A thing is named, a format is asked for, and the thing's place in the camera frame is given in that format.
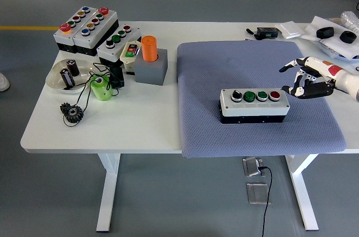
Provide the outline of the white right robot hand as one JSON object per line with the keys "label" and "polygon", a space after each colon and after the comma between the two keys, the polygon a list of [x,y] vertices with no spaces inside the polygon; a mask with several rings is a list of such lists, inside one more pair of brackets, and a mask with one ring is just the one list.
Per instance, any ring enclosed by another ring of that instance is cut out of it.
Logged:
{"label": "white right robot hand", "polygon": [[315,57],[292,60],[279,71],[299,66],[294,85],[283,86],[282,90],[299,99],[314,99],[329,96],[334,90],[349,94],[358,101],[358,76],[329,61]]}

